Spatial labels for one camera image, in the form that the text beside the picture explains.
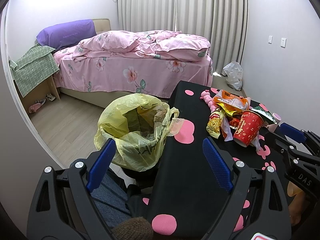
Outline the person right hand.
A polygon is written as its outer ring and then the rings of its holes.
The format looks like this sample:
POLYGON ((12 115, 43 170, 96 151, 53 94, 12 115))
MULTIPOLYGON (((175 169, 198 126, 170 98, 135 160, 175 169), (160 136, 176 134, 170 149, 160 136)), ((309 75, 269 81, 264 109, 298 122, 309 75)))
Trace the person right hand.
POLYGON ((287 186, 287 195, 289 197, 294 197, 293 201, 289 205, 291 225, 294 226, 297 225, 301 220, 305 192, 290 181, 287 186))

